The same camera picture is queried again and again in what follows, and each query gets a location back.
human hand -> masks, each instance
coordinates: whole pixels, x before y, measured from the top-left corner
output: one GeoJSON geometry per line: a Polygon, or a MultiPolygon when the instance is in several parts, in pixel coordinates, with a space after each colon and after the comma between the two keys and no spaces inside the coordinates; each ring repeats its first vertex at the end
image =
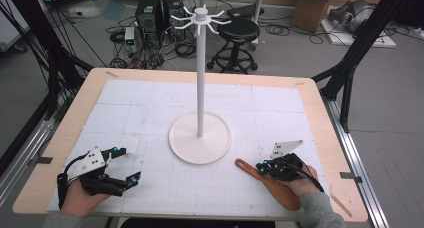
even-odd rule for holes
{"type": "Polygon", "coordinates": [[[88,216],[98,204],[109,197],[110,195],[106,194],[91,196],[82,188],[81,182],[75,180],[69,185],[60,213],[83,218],[88,216]]]}
{"type": "MultiPolygon", "coordinates": [[[[305,172],[310,171],[310,175],[313,176],[315,179],[318,179],[317,171],[312,166],[303,166],[303,170],[305,172]]],[[[294,181],[282,181],[277,180],[278,183],[283,184],[285,186],[290,187],[292,189],[293,193],[295,193],[298,197],[302,197],[305,194],[309,193],[315,193],[320,192],[318,187],[315,186],[315,184],[308,178],[301,178],[294,181]]]]}

person's arm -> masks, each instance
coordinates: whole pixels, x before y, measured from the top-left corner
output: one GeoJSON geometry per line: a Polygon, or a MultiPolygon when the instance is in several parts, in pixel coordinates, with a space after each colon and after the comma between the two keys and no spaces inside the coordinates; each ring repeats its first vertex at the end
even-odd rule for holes
{"type": "MultiPolygon", "coordinates": [[[[317,179],[317,172],[312,166],[308,166],[311,175],[317,179]]],[[[278,181],[290,187],[300,198],[300,203],[305,209],[305,219],[300,222],[302,228],[343,228],[346,223],[339,214],[333,211],[330,198],[308,179],[303,178],[294,181],[278,181]]]]}
{"type": "Polygon", "coordinates": [[[78,228],[83,218],[110,195],[97,194],[91,196],[82,188],[79,180],[73,181],[66,193],[65,202],[59,214],[50,214],[44,221],[43,228],[78,228]]]}

table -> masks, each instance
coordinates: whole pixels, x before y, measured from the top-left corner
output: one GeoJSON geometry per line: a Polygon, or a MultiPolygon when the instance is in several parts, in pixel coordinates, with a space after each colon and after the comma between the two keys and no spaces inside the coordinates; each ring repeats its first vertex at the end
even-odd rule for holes
{"type": "MultiPolygon", "coordinates": [[[[196,73],[111,68],[93,69],[43,154],[44,157],[53,157],[52,163],[48,165],[38,164],[35,167],[13,206],[16,213],[47,213],[46,207],[56,187],[56,175],[61,172],[69,152],[82,131],[82,126],[102,92],[103,85],[109,79],[194,83],[196,82],[196,73]]],[[[368,219],[355,182],[340,177],[339,172],[349,172],[349,166],[316,84],[311,79],[212,73],[206,74],[205,79],[206,83],[210,84],[237,83],[297,89],[329,183],[330,196],[335,211],[341,214],[346,221],[363,222],[368,219]]]]}

round white base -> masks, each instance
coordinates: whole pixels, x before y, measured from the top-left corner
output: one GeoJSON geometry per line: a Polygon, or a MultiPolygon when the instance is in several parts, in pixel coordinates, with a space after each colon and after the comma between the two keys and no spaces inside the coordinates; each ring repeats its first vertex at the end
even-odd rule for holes
{"type": "Polygon", "coordinates": [[[231,132],[219,116],[204,113],[203,136],[197,135],[197,112],[178,118],[169,132],[174,153],[192,164],[209,164],[219,160],[231,145],[231,132]]]}

computer tower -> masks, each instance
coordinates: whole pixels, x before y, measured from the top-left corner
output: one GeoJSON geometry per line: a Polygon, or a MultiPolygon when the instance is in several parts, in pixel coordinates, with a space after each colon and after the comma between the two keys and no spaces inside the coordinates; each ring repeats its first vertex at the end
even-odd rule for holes
{"type": "Polygon", "coordinates": [[[175,27],[181,27],[185,25],[184,21],[178,21],[171,18],[171,15],[184,18],[184,5],[181,0],[163,0],[163,9],[165,16],[165,30],[169,34],[169,39],[171,41],[183,41],[185,40],[185,30],[178,30],[175,27]]]}
{"type": "Polygon", "coordinates": [[[140,29],[143,48],[160,48],[164,29],[160,0],[140,0],[135,18],[140,29]]]}

